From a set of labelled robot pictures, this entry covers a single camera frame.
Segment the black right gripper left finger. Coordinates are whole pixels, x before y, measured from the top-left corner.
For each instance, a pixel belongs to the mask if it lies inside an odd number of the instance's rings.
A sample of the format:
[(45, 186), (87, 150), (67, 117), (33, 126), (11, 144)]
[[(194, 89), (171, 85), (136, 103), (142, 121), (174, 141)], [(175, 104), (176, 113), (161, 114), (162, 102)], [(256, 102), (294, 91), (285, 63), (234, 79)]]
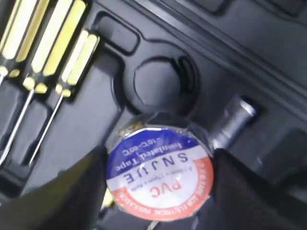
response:
[(2, 230), (93, 230), (106, 191), (107, 149), (97, 146), (61, 175), (0, 207)]

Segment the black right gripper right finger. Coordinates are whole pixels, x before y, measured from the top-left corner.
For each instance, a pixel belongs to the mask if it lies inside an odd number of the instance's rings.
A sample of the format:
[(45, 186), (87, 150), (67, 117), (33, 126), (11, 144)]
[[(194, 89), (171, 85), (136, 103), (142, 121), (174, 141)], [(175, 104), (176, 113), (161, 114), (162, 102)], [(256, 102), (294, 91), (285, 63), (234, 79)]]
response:
[(305, 230), (307, 205), (224, 149), (213, 152), (213, 198), (224, 230)]

